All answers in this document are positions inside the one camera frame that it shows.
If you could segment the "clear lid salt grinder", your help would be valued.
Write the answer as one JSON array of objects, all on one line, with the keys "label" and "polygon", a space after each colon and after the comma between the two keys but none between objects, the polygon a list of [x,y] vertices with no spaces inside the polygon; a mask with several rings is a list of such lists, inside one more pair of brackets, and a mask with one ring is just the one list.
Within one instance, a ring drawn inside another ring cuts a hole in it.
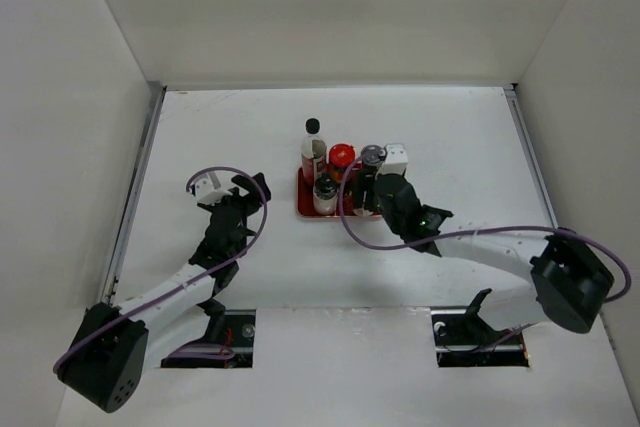
[{"label": "clear lid salt grinder", "polygon": [[386,149],[376,144],[365,146],[361,151],[358,175],[363,180],[373,179],[386,159]]}]

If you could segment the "black top pepper grinder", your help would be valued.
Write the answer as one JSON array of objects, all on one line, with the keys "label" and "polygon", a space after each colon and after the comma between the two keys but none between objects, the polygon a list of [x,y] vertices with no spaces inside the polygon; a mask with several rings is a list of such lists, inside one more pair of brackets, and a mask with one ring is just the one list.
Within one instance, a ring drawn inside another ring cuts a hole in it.
[{"label": "black top pepper grinder", "polygon": [[327,172],[322,173],[313,184],[313,207],[317,214],[332,215],[337,208],[338,184]]}]

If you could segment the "red lid chili sauce jar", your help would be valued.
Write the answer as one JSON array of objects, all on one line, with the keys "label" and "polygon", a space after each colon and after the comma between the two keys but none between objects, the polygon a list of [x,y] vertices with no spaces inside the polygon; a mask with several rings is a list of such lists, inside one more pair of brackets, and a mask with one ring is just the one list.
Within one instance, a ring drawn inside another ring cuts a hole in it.
[{"label": "red lid chili sauce jar", "polygon": [[331,178],[340,184],[343,181],[346,169],[356,159],[355,148],[347,143],[333,145],[328,155],[328,173]]}]

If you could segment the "soy sauce bottle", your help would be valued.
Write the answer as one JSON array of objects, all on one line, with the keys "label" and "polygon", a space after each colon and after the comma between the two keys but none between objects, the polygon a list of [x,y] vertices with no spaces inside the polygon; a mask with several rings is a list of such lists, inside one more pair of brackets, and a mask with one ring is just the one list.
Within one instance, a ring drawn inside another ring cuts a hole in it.
[{"label": "soy sauce bottle", "polygon": [[305,137],[301,143],[301,169],[303,180],[313,186],[327,167],[327,146],[320,135],[321,125],[317,118],[309,118],[305,122]]}]

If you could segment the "white lid spice jar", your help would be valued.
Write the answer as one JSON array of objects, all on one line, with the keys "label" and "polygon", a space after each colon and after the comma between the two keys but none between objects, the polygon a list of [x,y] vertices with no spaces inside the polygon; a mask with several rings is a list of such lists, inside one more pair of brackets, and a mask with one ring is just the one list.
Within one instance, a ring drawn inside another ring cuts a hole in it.
[{"label": "white lid spice jar", "polygon": [[354,207],[353,214],[360,218],[378,218],[380,216],[380,212],[378,210],[370,210],[365,207]]}]

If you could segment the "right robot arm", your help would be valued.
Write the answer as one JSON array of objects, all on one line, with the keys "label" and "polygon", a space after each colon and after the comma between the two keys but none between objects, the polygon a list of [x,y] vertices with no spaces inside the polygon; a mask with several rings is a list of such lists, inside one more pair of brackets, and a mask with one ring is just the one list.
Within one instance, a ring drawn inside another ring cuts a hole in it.
[{"label": "right robot arm", "polygon": [[473,341],[489,341],[499,331],[551,322],[569,332],[588,333],[613,276],[586,241],[568,230],[526,238],[497,228],[470,225],[450,230],[453,213],[422,203],[399,174],[377,175],[372,197],[391,232],[416,252],[453,258],[507,272],[522,285],[482,288],[466,307],[464,331]]}]

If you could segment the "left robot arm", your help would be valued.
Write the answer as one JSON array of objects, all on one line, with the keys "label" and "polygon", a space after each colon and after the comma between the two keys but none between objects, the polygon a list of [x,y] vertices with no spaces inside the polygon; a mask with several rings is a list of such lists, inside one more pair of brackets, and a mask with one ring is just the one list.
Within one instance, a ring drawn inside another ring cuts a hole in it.
[{"label": "left robot arm", "polygon": [[119,410],[151,369],[223,367],[243,353],[232,345],[226,309],[216,297],[260,236],[248,220],[267,212],[271,192],[262,173],[250,176],[235,168],[226,170],[232,186],[223,189],[220,171],[203,169],[187,182],[209,224],[186,263],[142,295],[89,308],[53,367],[61,383],[106,413]]}]

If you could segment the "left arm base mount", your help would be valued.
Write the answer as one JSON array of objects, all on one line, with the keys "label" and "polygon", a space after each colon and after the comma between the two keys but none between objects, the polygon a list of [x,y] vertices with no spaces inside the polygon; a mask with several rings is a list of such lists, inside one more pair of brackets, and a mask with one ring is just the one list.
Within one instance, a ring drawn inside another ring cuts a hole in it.
[{"label": "left arm base mount", "polygon": [[247,369],[253,367],[257,312],[227,310],[216,300],[201,304],[209,317],[203,335],[182,348],[177,356],[161,361],[164,369]]}]

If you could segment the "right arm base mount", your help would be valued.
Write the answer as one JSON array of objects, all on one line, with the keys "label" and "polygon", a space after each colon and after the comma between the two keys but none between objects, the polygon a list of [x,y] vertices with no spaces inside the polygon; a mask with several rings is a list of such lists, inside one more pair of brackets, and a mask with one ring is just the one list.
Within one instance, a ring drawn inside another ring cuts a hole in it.
[{"label": "right arm base mount", "polygon": [[440,368],[529,366],[523,327],[497,331],[480,318],[480,307],[490,293],[490,289],[481,290],[466,307],[431,310]]}]

